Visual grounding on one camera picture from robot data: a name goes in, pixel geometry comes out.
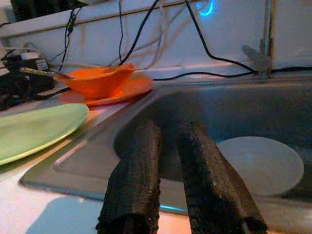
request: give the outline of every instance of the faucet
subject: faucet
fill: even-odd
[[[249,57],[263,79],[270,78],[271,74],[271,55],[273,47],[273,39],[271,38],[273,15],[273,0],[265,1],[265,18],[264,18],[264,32],[261,39],[260,52],[251,48],[248,45],[243,45],[242,50]]]
[[[264,56],[271,57],[273,39],[271,38],[271,28],[272,28],[272,15],[273,15],[273,0],[265,1],[265,17],[264,17],[264,32],[263,39],[261,40],[260,53]],[[269,78],[271,74],[271,64],[265,70],[261,71],[261,78]]]

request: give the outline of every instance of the orange bowl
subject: orange bowl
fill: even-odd
[[[124,82],[136,67],[125,64],[118,67],[80,69],[69,73],[73,79],[55,77],[87,99],[108,98],[121,91]]]

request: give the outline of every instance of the stainless steel sink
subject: stainless steel sink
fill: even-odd
[[[110,173],[131,150],[134,129],[145,118],[153,120],[163,136],[163,210],[187,212],[176,130],[180,123],[196,121],[207,126],[217,143],[232,137],[261,136],[296,150],[305,165],[302,181],[280,196],[254,198],[270,228],[312,233],[312,79],[307,77],[161,85],[38,164],[21,182],[103,199]]]

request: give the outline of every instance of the orange plate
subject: orange plate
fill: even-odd
[[[87,106],[112,105],[131,101],[154,88],[153,81],[149,78],[131,78],[125,81],[121,91],[112,97],[101,99],[86,99],[75,91],[62,93],[59,97],[62,103],[84,103]]]

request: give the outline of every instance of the plate in sink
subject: plate in sink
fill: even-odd
[[[303,176],[301,157],[276,140],[243,136],[221,142],[218,148],[254,195],[282,194]]]

